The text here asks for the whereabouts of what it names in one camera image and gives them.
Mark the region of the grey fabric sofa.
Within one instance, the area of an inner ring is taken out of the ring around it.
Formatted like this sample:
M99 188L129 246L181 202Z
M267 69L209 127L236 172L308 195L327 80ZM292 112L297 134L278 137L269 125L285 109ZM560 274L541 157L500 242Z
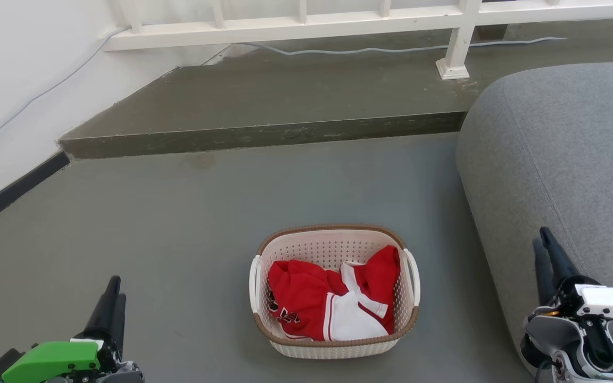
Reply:
M613 62L494 81L463 121L457 168L515 348L539 304L541 227L613 288Z

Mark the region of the red and white jersey garment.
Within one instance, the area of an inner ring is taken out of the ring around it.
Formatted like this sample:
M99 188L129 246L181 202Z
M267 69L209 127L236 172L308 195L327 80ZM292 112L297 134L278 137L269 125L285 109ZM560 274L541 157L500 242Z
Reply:
M386 246L365 264L338 271L302 260L275 262L268 274L269 312L290 339L357 341L394 331L398 249Z

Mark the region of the white perforated plastic laundry basket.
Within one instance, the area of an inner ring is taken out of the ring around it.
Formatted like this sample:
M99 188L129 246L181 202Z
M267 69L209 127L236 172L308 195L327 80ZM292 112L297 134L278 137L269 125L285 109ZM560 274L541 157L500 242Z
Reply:
M269 312L268 274L280 260L302 260L338 271L341 264L365 264L386 246L398 249L400 276L394 288L394 331L357 341L317 342L290 339ZM249 268L248 295L255 324L272 347L289 358L338 360L389 351L416 323L419 313L418 265L402 239L389 229L366 225L310 226L287 229L268 237Z

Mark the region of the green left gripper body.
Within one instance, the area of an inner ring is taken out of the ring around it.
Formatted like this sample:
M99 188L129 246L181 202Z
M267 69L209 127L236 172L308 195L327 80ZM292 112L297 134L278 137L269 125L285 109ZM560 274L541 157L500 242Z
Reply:
M95 383L117 373L122 364L125 327L87 327L64 342L45 342L20 354L2 372L2 383L46 383L68 378Z

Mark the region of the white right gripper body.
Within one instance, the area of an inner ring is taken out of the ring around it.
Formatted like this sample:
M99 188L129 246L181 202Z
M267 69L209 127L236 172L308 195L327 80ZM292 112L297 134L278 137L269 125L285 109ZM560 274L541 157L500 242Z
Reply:
M591 277L570 276L555 282L538 277L538 315L582 322L588 318L613 321L613 287Z

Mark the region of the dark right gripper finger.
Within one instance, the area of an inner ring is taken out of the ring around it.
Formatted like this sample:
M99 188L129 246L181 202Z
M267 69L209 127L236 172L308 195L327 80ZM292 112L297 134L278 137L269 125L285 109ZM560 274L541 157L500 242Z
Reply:
M554 271L547 244L556 243L554 237L535 238L532 242L534 249L534 266L539 298L539 306L548 306L555 297L557 288L554 280Z
M541 227L539 229L540 238L554 237L552 231L548 227ZM548 254L552 262L552 268L554 272L554 280L556 288L560 288L565 284L569 285L572 282L582 283L584 276L574 266L573 262L565 252L562 245L557 241L556 243L547 244Z

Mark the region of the black wall baseboard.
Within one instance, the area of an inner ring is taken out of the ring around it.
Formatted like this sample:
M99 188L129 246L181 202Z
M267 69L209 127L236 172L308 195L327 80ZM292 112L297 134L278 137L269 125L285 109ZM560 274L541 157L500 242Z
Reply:
M0 191L0 212L69 164L70 158L63 151L59 151L46 162L2 189Z

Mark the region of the white wooden railing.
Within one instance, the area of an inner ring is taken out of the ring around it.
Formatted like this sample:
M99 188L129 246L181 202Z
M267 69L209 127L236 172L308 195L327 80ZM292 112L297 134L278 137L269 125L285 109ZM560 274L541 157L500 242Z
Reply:
M407 8L394 8L393 0L374 0L372 10L321 14L309 12L308 0L294 0L291 15L251 19L229 17L223 0L206 2L211 8L209 20L146 24L137 0L119 0L126 27L112 34L102 49L130 51L450 29L448 51L436 61L441 78L447 80L469 77L465 59L477 27L613 19L613 0L452 0L447 5Z

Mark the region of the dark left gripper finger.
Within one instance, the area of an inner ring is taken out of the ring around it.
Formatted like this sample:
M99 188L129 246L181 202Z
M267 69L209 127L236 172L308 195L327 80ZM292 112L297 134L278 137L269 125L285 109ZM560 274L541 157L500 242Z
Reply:
M112 322L110 325L110 335L116 346L119 356L123 356L123 345L126 324L126 294L121 293L117 296L113 307Z
M120 293L121 277L110 277L104 293L100 296L87 325L85 325L84 337L102 339L106 342L113 341L110 333L112 313L115 301Z

